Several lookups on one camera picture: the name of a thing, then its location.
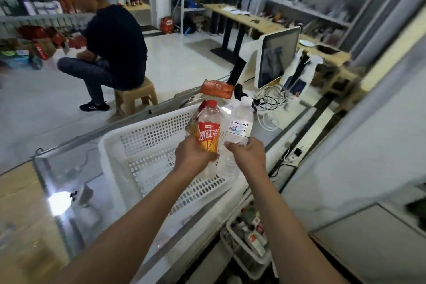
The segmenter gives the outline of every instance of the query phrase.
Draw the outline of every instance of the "light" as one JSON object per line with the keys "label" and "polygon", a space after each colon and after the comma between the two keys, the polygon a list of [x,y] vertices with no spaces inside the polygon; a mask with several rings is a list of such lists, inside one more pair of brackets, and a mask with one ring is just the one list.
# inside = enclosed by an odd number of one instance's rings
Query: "light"
{"label": "light", "polygon": [[225,107],[221,107],[221,109],[222,109],[224,112],[226,112],[228,115],[230,115],[230,114],[231,114],[231,112],[232,112],[230,109],[225,108]]}
{"label": "light", "polygon": [[63,214],[71,206],[72,198],[70,195],[70,192],[63,191],[55,193],[47,199],[54,216]]}

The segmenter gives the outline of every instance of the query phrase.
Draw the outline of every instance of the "monitor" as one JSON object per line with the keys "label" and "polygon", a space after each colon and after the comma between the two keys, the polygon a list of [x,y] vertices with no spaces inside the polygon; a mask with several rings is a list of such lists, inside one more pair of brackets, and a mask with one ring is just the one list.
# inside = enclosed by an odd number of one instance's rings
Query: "monitor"
{"label": "monitor", "polygon": [[260,89],[280,79],[292,62],[299,42],[300,27],[262,35],[258,42],[254,86]]}

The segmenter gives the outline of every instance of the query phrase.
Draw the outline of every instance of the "checkout counter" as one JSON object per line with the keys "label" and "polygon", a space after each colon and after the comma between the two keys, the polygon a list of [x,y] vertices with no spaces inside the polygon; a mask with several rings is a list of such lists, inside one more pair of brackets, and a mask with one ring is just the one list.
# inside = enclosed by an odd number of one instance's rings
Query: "checkout counter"
{"label": "checkout counter", "polygon": [[[152,116],[177,110],[184,105],[194,104],[186,102],[199,93],[199,90],[200,88],[196,87],[176,94],[166,102],[147,107],[133,116],[40,153],[32,159],[35,173],[27,163],[21,175],[9,179],[7,174],[2,175],[0,218],[5,224],[15,226],[10,235],[11,240],[0,250],[0,274],[2,279],[6,280],[5,283],[46,281],[121,217],[112,203],[99,160],[98,142],[104,134]],[[280,128],[275,131],[266,131],[255,120],[252,136],[259,138],[265,145],[269,171],[284,154],[287,142],[316,110],[304,102],[300,102],[298,106],[291,113],[284,114],[283,110]],[[48,198],[52,194],[60,191],[73,192],[84,184],[94,190],[89,204],[101,217],[96,226],[89,227],[81,222],[78,211],[72,207],[60,216],[50,215]],[[204,206],[186,222],[163,234],[161,242],[151,247],[132,283],[156,283],[160,279],[167,283],[178,279],[217,235],[247,190],[248,184],[240,174],[225,194]],[[43,217],[35,218],[32,213],[34,210],[42,211]],[[50,266],[44,265],[40,258],[34,258],[37,254],[31,256],[34,254],[34,245],[30,242],[40,246],[39,254],[50,256]]]}

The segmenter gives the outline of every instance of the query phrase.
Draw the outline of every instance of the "dark t-shirt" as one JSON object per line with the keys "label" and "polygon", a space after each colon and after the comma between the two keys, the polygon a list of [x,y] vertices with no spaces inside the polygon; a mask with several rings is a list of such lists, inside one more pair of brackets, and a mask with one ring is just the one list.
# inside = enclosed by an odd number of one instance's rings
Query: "dark t-shirt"
{"label": "dark t-shirt", "polygon": [[84,36],[87,49],[108,61],[109,71],[119,83],[137,87],[144,81],[148,50],[140,25],[125,8],[99,9]]}

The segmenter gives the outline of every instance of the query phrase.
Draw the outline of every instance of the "computer screen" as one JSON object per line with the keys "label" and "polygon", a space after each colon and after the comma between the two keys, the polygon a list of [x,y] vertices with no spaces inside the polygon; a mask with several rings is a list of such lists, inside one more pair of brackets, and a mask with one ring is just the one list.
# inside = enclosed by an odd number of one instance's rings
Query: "computer screen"
{"label": "computer screen", "polygon": [[300,27],[266,35],[263,40],[260,67],[256,68],[258,89],[282,77],[296,54]]}

